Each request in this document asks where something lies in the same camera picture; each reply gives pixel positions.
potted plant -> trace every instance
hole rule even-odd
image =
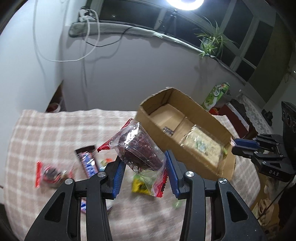
[[[222,35],[222,32],[220,31],[220,28],[216,22],[216,27],[212,25],[212,23],[204,17],[211,25],[211,27],[214,30],[213,34],[208,34],[204,31],[202,31],[202,34],[195,34],[196,37],[202,37],[200,48],[202,49],[202,53],[200,53],[201,57],[203,58],[205,55],[213,55],[218,57],[222,57],[222,52],[223,52],[223,46],[227,41],[233,42],[234,41],[224,37]]]

plastic bag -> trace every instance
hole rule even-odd
[[[223,158],[223,145],[209,132],[195,125],[181,140],[181,146],[207,160],[206,166],[216,170]]]
[[[45,164],[37,162],[35,187],[45,185],[58,188],[66,179],[73,178],[73,166],[66,164]]]
[[[116,149],[120,159],[144,180],[149,194],[162,197],[166,157],[139,122],[129,119],[122,129],[98,148]]]

cardboard box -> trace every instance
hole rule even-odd
[[[232,179],[235,167],[235,155],[231,153],[231,134],[210,113],[194,102],[189,96],[174,88],[168,88],[144,100],[136,118],[162,151],[171,149],[178,161],[210,180],[224,177]],[[219,163],[216,170],[205,164],[205,160],[193,155],[180,146],[180,141],[194,125],[211,133],[227,149],[227,156]],[[173,131],[169,136],[163,132],[167,127]]]

metal bolt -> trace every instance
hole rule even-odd
[[[71,184],[72,182],[73,182],[73,179],[71,179],[71,178],[68,178],[68,179],[65,180],[65,183],[67,185]]]
[[[188,172],[185,173],[185,175],[188,176],[188,177],[193,177],[194,176],[194,172],[188,171]]]
[[[219,179],[219,182],[220,182],[221,184],[226,184],[226,183],[227,183],[227,180],[226,180],[225,178],[220,178],[220,179]]]
[[[106,176],[105,172],[98,172],[98,177],[104,177],[104,176]]]

black cable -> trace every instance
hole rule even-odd
[[[96,46],[96,45],[93,45],[93,44],[91,44],[91,43],[89,43],[89,42],[86,42],[86,43],[89,44],[89,45],[91,45],[91,46],[98,47],[98,48],[105,47],[105,46],[108,46],[108,45],[112,45],[112,44],[115,44],[115,43],[119,42],[119,41],[122,39],[123,35],[126,33],[126,31],[129,30],[129,29],[131,29],[131,28],[133,28],[133,26],[131,26],[131,27],[127,28],[126,30],[124,30],[124,31],[122,32],[122,34],[121,34],[119,40],[116,40],[116,41],[113,42],[113,43],[105,44],[105,45],[102,45],[102,46]]]
[[[264,214],[266,214],[267,210],[271,207],[271,205],[275,202],[275,200],[287,189],[287,187],[290,185],[290,183],[294,180],[294,177],[292,177],[292,179],[288,182],[288,184],[283,188],[283,190],[280,191],[280,193],[275,197],[274,200],[272,200],[272,202],[270,203],[270,205],[264,209],[263,213],[259,215],[259,217],[257,218],[257,220],[259,220]]]

